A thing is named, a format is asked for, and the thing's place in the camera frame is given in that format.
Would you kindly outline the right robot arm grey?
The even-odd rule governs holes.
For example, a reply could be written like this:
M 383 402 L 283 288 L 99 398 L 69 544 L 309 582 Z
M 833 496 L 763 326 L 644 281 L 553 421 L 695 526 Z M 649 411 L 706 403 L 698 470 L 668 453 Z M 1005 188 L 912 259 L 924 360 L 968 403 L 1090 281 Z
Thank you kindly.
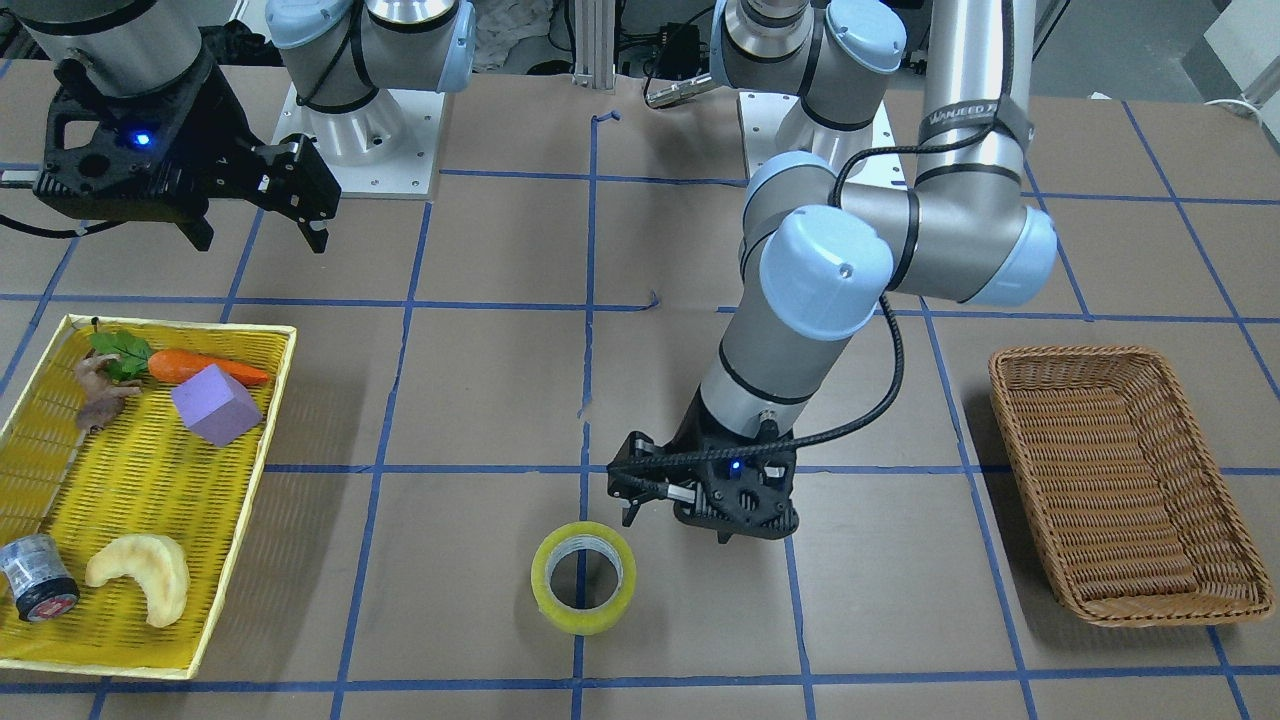
M 394 91 L 468 85 L 468 1 L 270 1 L 271 44 L 305 128 L 270 143 L 251 128 L 215 51 L 174 1 L 5 1 L 59 83 L 33 196 L 78 236 L 131 222 L 174 225 L 209 249 L 214 199 L 241 199 L 326 247 L 333 167 L 378 161 L 408 141 Z

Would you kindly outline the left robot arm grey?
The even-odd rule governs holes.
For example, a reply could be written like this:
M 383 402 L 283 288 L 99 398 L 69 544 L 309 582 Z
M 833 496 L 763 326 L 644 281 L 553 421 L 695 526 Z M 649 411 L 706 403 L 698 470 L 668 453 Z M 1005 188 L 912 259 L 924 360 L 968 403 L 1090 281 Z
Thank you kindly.
M 1033 1 L 937 1 L 914 143 L 844 159 L 790 149 L 754 170 L 742 210 L 742 297 L 671 441 L 632 432 L 607 489 L 625 527 L 645 503 L 716 532 L 781 539 L 800 524 L 800 448 L 869 425 L 897 398 L 902 338 L 890 291 L 1019 306 L 1059 256 L 1050 215 L 1021 196 Z M 882 311 L 893 348 L 884 397 L 812 436 L 794 428 L 849 341 Z

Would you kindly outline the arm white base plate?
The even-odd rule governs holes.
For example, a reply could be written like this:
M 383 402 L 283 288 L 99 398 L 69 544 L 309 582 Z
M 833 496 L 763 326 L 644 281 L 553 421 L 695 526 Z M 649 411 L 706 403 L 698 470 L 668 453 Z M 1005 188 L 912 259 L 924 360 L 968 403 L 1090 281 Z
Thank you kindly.
M 449 100 L 449 94 L 381 90 L 362 108 L 326 114 L 298 105 L 289 86 L 273 140 L 312 138 L 343 199 L 426 200 Z
M 870 120 L 858 129 L 833 129 L 818 123 L 799 96 L 742 91 L 739 94 L 742 152 L 748 174 L 745 201 L 759 200 L 783 209 L 827 205 L 835 176 L 855 154 L 893 146 L 895 136 L 884 100 L 876 104 Z M 913 213 L 897 154 L 863 159 L 837 190 L 840 206 L 865 222 L 904 223 Z

